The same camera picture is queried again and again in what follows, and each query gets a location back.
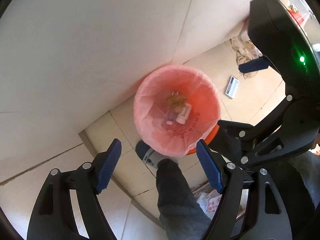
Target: trash bag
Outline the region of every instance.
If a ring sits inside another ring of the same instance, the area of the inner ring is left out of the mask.
[[[192,106],[185,124],[164,124],[168,97],[183,94]],[[147,76],[134,98],[134,122],[142,140],[163,155],[182,157],[205,139],[221,117],[218,90],[202,71],[169,65]]]
[[[221,197],[222,195],[220,195],[215,189],[210,193],[202,192],[197,199],[197,203],[200,205],[204,214],[212,219],[217,211]]]

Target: small white container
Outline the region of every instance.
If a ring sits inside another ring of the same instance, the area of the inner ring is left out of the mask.
[[[176,120],[177,118],[177,114],[168,108],[165,117],[166,117],[166,123],[169,125],[172,125],[173,121]]]
[[[189,114],[191,112],[191,108],[192,108],[192,105],[190,104],[186,104],[181,113],[178,114],[177,118],[176,118],[176,122],[178,123],[181,123],[181,124],[185,124],[186,123],[186,120],[188,119],[189,117]]]

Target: blue gripper pad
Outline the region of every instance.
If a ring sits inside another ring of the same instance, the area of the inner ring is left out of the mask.
[[[113,174],[113,171],[115,170],[115,167],[116,167],[118,160],[120,158],[121,149],[122,149],[121,141],[119,141],[118,139],[114,139],[106,152],[99,153],[99,155],[104,154],[107,157],[105,158],[105,161],[102,164],[102,166],[97,174],[97,180],[98,180],[97,185],[96,185],[97,194],[100,194],[102,192],[102,190],[107,188],[109,181],[111,179],[111,176]]]
[[[202,169],[208,178],[210,186],[216,189],[220,194],[223,190],[221,172],[208,152],[210,149],[205,147],[204,142],[201,140],[197,142],[196,154],[201,163]]]
[[[257,70],[267,69],[271,65],[270,61],[264,57],[250,60],[239,65],[238,69],[241,73],[250,73]]]

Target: screw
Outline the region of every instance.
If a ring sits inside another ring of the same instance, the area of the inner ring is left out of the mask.
[[[242,164],[245,164],[245,163],[247,163],[248,162],[248,157],[247,156],[243,156],[242,158],[241,158],[241,163]]]
[[[233,170],[236,166],[234,163],[227,163],[227,167],[230,169],[230,170]]]
[[[50,171],[51,175],[57,175],[58,174],[58,169],[53,169],[52,171]]]
[[[82,168],[84,168],[85,170],[89,169],[90,167],[91,167],[91,163],[82,164]]]
[[[245,131],[241,131],[241,132],[239,133],[239,137],[243,137],[243,136],[245,136]]]
[[[292,98],[293,98],[292,95],[287,95],[287,101],[290,102],[292,100]]]
[[[268,172],[267,172],[266,169],[260,169],[260,173],[261,173],[262,175],[267,175],[267,174],[268,174]]]

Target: person's leg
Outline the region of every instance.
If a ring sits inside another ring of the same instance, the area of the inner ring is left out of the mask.
[[[211,220],[196,202],[178,164],[140,141],[136,146],[138,156],[158,168],[156,186],[159,193],[160,221],[169,240],[200,240]]]
[[[308,151],[288,161],[301,174],[313,204],[315,207],[318,206],[320,202],[320,158]]]

